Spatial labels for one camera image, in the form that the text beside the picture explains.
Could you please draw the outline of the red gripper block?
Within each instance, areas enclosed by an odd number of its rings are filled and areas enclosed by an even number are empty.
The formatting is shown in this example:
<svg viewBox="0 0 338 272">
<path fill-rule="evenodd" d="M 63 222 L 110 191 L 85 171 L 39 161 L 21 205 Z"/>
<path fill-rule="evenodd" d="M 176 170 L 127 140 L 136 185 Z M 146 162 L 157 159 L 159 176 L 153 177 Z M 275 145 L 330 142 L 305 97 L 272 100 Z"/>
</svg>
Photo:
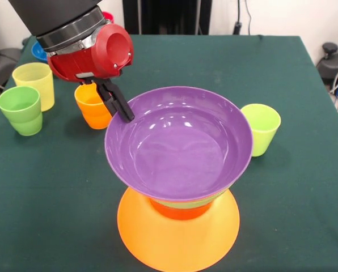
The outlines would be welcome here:
<svg viewBox="0 0 338 272">
<path fill-rule="evenodd" d="M 53 73 L 69 82 L 95 83 L 96 92 L 111 116 L 119 114 L 124 122 L 135 115 L 117 85 L 110 79 L 117 77 L 124 66 L 133 62 L 133 42 L 126 29 L 117 24 L 106 24 L 96 35 L 95 43 L 87 49 L 48 57 Z"/>
</svg>

